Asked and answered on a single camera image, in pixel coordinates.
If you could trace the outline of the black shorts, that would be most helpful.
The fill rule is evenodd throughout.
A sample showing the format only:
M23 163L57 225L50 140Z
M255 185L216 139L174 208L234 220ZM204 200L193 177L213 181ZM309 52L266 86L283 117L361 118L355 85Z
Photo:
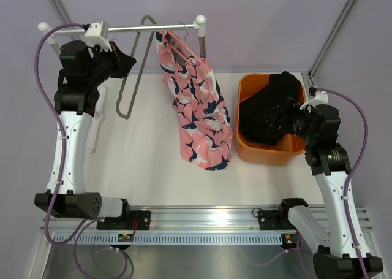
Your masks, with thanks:
M248 74L241 81L239 130L249 141L275 146L284 133L270 126L270 111L286 98L299 99L301 82L291 73Z

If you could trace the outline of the pink shark print shorts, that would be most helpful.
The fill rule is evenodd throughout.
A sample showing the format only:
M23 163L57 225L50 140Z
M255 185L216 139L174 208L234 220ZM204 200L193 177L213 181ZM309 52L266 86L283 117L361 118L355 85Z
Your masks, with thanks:
M207 170L220 171L231 160L233 131L227 105L209 61L181 64L166 40L167 31L155 33L163 82L173 95L181 157Z

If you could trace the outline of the pink hanger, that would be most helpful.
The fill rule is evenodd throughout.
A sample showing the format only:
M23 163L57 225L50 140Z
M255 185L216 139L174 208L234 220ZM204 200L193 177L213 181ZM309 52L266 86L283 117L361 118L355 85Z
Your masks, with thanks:
M185 40L181 40L173 30L168 30L166 40L171 51L174 52L174 56L179 58L181 64L200 64L200 58L187 46Z

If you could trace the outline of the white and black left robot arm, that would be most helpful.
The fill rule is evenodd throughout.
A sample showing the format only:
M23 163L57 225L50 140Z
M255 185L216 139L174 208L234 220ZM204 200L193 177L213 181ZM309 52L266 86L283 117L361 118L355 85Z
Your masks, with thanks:
M132 221L125 200L85 189L85 154L100 97L98 87L109 78L124 78L136 63L115 42L108 44L108 50L80 40L61 47L62 69L50 105L58 124L53 175L34 203L55 218L110 218L118 229L125 229Z

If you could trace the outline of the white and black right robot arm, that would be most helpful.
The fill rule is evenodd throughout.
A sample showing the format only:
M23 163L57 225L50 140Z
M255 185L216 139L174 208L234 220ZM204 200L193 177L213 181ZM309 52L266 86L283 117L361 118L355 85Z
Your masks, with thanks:
M337 142L341 119L337 108L326 100L302 104L287 98L265 112L266 122L305 144L306 162L320 189L328 227L314 218L299 201L283 201L278 223L295 227L313 254L318 278L372 278L383 272L380 257L371 254L361 231L350 181L353 168L346 150Z

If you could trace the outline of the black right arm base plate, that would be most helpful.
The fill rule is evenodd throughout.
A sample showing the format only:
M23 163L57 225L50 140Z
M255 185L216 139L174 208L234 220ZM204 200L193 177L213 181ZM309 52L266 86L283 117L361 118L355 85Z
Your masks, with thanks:
M295 230L288 216L278 210L259 210L257 215L260 230Z

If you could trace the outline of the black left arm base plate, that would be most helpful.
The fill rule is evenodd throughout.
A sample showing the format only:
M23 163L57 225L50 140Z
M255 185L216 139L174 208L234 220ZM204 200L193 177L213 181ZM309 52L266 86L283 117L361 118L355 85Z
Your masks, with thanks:
M117 218L104 218L98 221L96 228L98 230L116 230L116 231L147 231L150 229L151 211L149 210L131 210Z

